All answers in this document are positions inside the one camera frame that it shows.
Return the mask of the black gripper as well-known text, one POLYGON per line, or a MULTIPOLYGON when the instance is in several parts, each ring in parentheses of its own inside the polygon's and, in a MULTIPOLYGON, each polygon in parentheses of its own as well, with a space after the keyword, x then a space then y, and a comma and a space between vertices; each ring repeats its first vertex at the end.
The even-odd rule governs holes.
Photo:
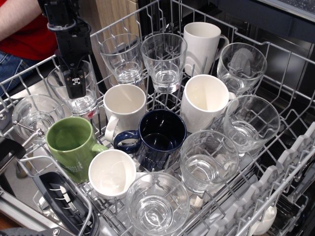
POLYGON ((48 23, 47 28, 55 33, 58 57, 64 83, 70 99, 86 95, 86 80, 83 69, 79 69, 81 60, 92 53, 90 32, 87 22, 72 22, 64 26, 48 23))

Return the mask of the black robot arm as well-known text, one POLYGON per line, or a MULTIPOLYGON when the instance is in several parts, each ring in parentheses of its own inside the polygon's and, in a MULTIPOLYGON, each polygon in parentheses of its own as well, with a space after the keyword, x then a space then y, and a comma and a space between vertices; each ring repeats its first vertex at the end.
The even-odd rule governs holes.
POLYGON ((68 97, 83 97, 86 95, 86 76, 82 59, 92 53, 91 26, 79 15, 77 0, 40 0, 38 3, 48 20, 48 30, 57 39, 55 55, 61 66, 68 97))

